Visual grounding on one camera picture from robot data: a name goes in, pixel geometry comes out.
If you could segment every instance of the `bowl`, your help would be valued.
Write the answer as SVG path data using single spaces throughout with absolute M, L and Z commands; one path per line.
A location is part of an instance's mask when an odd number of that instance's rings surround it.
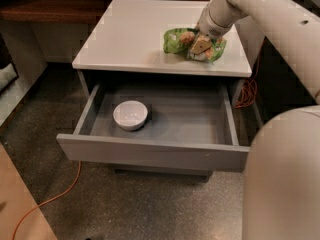
M 139 129 L 145 123 L 147 115 L 147 107 L 134 100 L 120 103 L 113 111 L 113 118 L 117 125 L 126 131 Z

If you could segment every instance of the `desk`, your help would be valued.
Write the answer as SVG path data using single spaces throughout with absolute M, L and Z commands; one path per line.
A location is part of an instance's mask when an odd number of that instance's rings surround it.
M 80 72 L 99 75 L 100 83 L 74 134 L 57 136 L 69 159 L 205 175 L 244 169 L 249 147 L 239 146 L 220 82 L 251 74 L 236 29 L 225 36 L 225 52 L 213 65 L 162 50 L 165 31 L 194 27 L 205 5 L 113 0 L 73 62 Z M 137 132 L 114 125 L 112 111 L 126 99 L 148 105 L 149 120 Z

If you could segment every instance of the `wire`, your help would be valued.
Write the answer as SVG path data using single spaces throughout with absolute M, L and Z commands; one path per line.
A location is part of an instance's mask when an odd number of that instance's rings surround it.
M 255 78 L 258 75 L 258 71 L 260 67 L 261 51 L 265 43 L 266 43 L 266 39 L 263 41 L 260 47 L 254 75 L 244 80 L 241 93 L 239 96 L 239 100 L 237 101 L 237 104 L 236 104 L 236 108 L 249 107 L 255 102 L 255 99 L 258 93 L 258 85 L 257 85 L 257 82 L 255 81 Z
M 70 186 L 66 191 L 64 191 L 63 193 L 61 193 L 61 194 L 59 194 L 59 195 L 57 195 L 57 196 L 55 196 L 55 197 L 53 197 L 53 198 L 51 198 L 51 199 L 49 199 L 49 200 L 47 200 L 47 201 L 45 201 L 45 202 L 37 205 L 36 207 L 34 207 L 34 208 L 32 208 L 30 211 L 28 211 L 28 212 L 20 219 L 20 221 L 17 223 L 17 225 L 16 225 L 16 227 L 15 227 L 15 229 L 14 229 L 14 232 L 13 232 L 13 234 L 12 234 L 12 238 L 11 238 L 11 239 L 12 239 L 12 240 L 15 239 L 15 236 L 16 236 L 16 233 L 17 233 L 17 231 L 18 231 L 18 228 L 19 228 L 20 224 L 21 224 L 21 223 L 23 222 L 23 220 L 24 220 L 28 215 L 30 215 L 34 210 L 36 210 L 36 209 L 38 209 L 38 208 L 40 208 L 40 207 L 42 207 L 42 206 L 44 206 L 44 205 L 46 205 L 46 204 L 48 204 L 48 203 L 50 203 L 50 202 L 52 202 L 52 201 L 54 201 L 54 200 L 56 200 L 56 199 L 64 196 L 64 195 L 67 194 L 71 189 L 73 189 L 73 187 L 76 185 L 76 183 L 77 183 L 77 181 L 78 181 L 78 179 L 79 179 L 80 172 L 81 172 L 81 161 L 79 161 L 78 173 L 77 173 L 77 176 L 76 176 L 75 180 L 74 180 L 73 183 L 71 184 L 71 186 Z

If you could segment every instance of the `open drawer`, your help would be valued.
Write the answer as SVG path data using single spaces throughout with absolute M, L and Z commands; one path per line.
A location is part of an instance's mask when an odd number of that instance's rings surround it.
M 225 86 L 218 78 L 103 72 L 73 134 L 57 140 L 70 160 L 208 174 L 242 171 L 249 147 L 239 146 Z M 113 110 L 138 100 L 144 126 L 127 132 Z

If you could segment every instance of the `speckled floor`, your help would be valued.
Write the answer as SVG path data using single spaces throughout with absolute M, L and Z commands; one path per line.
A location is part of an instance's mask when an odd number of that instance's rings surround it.
M 67 159 L 56 135 L 73 132 L 84 105 L 71 65 L 50 65 L 1 134 L 37 203 L 65 191 L 76 176 L 78 162 Z M 241 115 L 236 118 L 246 142 Z M 62 240 L 240 240 L 242 191 L 241 173 L 214 172 L 204 183 L 189 176 L 115 174 L 105 164 L 84 162 L 75 188 L 42 212 Z

